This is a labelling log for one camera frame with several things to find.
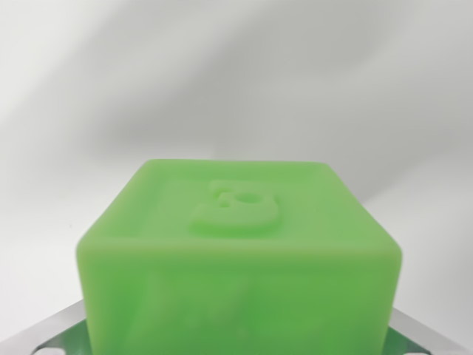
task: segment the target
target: green cube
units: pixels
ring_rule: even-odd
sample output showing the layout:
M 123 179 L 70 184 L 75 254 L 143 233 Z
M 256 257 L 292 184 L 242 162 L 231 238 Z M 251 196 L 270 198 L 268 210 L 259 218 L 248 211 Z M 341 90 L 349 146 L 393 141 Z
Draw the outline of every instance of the green cube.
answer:
M 151 160 L 78 265 L 94 355 L 379 355 L 401 250 L 323 163 Z

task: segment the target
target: white background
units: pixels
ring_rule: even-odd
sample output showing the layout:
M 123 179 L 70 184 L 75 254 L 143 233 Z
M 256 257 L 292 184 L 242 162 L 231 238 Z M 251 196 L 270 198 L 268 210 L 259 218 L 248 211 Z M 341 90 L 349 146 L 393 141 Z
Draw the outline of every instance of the white background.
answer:
M 329 163 L 404 250 L 395 305 L 473 348 L 473 2 L 0 0 L 0 340 L 81 298 L 149 158 Z

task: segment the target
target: green block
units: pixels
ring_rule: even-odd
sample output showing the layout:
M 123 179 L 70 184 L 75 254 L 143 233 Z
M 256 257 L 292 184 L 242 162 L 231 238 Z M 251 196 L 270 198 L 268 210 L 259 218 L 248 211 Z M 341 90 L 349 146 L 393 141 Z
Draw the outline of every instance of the green block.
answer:
M 401 250 L 323 163 L 151 160 L 78 265 L 95 355 L 379 355 Z

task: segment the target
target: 3d printed cube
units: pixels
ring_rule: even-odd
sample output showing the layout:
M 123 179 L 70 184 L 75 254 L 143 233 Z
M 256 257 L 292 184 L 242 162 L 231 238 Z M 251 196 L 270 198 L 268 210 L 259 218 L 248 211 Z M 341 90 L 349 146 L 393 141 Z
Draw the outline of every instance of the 3d printed cube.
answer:
M 95 355 L 379 355 L 401 251 L 323 163 L 151 160 L 78 265 Z

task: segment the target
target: metal base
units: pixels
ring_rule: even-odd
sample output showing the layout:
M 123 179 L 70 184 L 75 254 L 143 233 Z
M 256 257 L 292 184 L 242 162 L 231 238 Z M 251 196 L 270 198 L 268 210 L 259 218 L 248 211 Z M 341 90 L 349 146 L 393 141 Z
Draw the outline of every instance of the metal base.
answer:
M 0 343 L 0 355 L 32 354 L 92 355 L 83 301 Z M 393 309 L 382 355 L 406 354 L 473 355 L 406 314 Z

